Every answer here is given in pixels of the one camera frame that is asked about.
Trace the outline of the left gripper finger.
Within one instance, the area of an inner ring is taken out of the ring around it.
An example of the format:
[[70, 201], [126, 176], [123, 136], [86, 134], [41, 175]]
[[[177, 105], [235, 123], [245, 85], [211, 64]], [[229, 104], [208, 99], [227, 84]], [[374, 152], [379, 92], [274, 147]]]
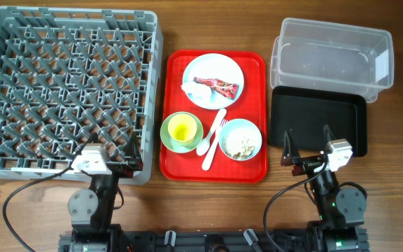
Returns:
[[81, 154], [82, 150], [84, 149], [84, 147], [86, 147], [86, 145], [88, 145], [88, 144], [96, 144], [97, 142], [98, 142], [98, 134], [97, 133], [91, 133], [91, 135], [87, 139], [87, 141], [76, 149], [76, 153]]
[[141, 159], [140, 149], [138, 147], [138, 138], [135, 132], [132, 133], [127, 145], [124, 148], [125, 165], [128, 170], [139, 172], [143, 170], [143, 161]]

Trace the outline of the rice and food scraps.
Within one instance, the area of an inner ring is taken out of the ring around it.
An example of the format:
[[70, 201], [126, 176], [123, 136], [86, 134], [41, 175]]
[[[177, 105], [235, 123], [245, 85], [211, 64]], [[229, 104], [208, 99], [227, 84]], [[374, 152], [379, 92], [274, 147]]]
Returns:
[[255, 144], [246, 135], [230, 133], [222, 140], [222, 147], [227, 156], [235, 160], [245, 160], [253, 154]]

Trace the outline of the light blue plastic bowl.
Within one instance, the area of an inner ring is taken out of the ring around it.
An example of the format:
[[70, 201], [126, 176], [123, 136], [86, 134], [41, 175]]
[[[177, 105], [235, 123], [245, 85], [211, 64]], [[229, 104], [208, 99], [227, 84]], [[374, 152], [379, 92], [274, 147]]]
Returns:
[[255, 157], [262, 147], [262, 135], [258, 127], [243, 118], [228, 121], [219, 136], [221, 151], [235, 161], [246, 161]]

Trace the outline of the green plastic saucer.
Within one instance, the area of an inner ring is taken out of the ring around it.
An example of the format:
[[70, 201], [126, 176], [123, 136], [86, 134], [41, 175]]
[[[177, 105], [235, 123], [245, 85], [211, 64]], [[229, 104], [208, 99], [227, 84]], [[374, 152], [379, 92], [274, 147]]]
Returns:
[[189, 113], [197, 121], [197, 133], [196, 133], [195, 138], [192, 143], [190, 143], [189, 145], [186, 145], [186, 146], [180, 145], [179, 143], [177, 143], [170, 137], [170, 135], [167, 131], [167, 126], [169, 124], [171, 116], [174, 116], [179, 113], [188, 113], [188, 112], [180, 111], [180, 112], [176, 112], [176, 113], [169, 115], [162, 123], [161, 129], [160, 129], [160, 138], [161, 138], [162, 143], [172, 152], [188, 153], [190, 151], [193, 151], [198, 146], [198, 144], [201, 142], [203, 135], [204, 135], [204, 129], [203, 129], [201, 121], [195, 115]]

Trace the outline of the yellow plastic cup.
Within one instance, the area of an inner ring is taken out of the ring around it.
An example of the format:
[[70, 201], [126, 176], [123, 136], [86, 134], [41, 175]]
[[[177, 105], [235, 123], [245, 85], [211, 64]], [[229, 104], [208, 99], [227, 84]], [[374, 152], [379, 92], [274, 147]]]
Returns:
[[197, 121], [189, 113], [171, 116], [167, 131], [170, 137], [182, 146], [193, 142], [197, 133]]

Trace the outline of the red snack wrapper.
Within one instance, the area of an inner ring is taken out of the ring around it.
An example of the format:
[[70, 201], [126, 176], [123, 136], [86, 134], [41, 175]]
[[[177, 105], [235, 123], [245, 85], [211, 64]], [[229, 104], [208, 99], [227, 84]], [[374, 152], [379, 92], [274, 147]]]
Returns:
[[228, 83], [218, 78], [198, 78], [194, 77], [193, 81], [210, 87], [225, 98], [234, 100], [239, 90], [239, 85]]

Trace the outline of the white paper napkin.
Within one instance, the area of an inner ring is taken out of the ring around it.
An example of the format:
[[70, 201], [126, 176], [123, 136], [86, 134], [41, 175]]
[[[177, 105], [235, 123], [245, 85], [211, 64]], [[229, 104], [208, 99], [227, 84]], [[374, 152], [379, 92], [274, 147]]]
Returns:
[[181, 89], [185, 94], [191, 95], [193, 98], [209, 100], [212, 95], [211, 88], [207, 85], [196, 82], [185, 82], [181, 85]]

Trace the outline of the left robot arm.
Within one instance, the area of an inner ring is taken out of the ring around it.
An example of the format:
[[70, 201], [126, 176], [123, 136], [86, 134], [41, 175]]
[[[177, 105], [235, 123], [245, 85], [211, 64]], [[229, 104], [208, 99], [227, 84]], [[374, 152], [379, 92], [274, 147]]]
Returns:
[[112, 224], [115, 198], [121, 196], [120, 179], [131, 179], [143, 169], [137, 135], [124, 147], [127, 161], [108, 164], [108, 151], [93, 133], [76, 151], [71, 168], [91, 178], [88, 189], [78, 190], [69, 199], [70, 237], [60, 237], [59, 251], [133, 251], [134, 245], [119, 224]]

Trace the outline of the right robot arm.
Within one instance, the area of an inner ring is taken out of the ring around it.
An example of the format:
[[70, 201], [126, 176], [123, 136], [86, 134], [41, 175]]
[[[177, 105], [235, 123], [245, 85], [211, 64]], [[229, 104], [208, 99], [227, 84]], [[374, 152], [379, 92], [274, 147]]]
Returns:
[[292, 175], [306, 175], [311, 199], [320, 220], [307, 225], [310, 251], [368, 251], [365, 222], [367, 191], [354, 182], [339, 183], [335, 172], [353, 155], [346, 139], [336, 139], [328, 125], [323, 127], [327, 145], [319, 155], [301, 157], [289, 132], [283, 135], [283, 166], [292, 166]]

